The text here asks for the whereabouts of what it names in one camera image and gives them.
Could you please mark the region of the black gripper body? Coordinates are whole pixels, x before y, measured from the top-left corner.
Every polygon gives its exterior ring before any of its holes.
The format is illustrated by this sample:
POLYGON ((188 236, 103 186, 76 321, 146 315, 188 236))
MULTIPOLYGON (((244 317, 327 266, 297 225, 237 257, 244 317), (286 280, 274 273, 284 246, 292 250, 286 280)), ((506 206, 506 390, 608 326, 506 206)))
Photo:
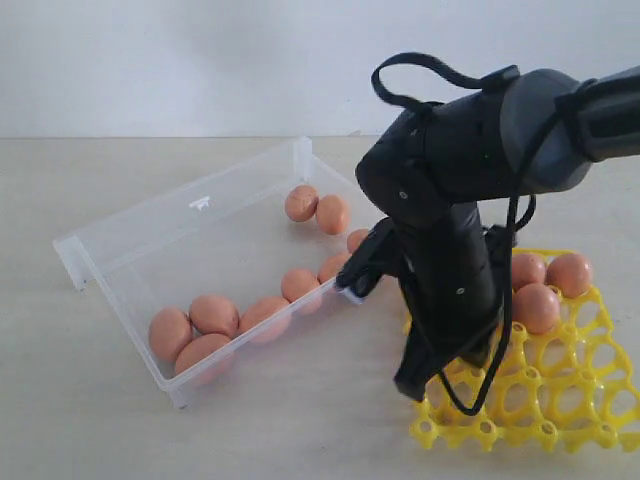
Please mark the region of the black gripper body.
POLYGON ((402 364, 489 358, 500 305, 476 203, 450 204, 424 163, 421 118, 403 111, 356 167, 367 198, 391 221, 398 280, 414 322, 402 364))

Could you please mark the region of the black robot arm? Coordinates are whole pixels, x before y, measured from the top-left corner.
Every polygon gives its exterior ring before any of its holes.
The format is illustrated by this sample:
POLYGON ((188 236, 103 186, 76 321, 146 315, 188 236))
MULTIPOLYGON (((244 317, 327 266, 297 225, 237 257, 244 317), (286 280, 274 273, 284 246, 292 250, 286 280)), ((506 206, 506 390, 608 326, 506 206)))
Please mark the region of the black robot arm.
POLYGON ((368 295, 398 281, 412 317, 394 382, 419 401, 455 358, 492 380, 512 323, 511 249, 521 197, 563 192, 590 167, 639 151, 639 72, 578 81, 508 67, 447 73, 468 95, 421 102, 372 81, 400 115, 356 168, 383 213, 340 275, 368 295))

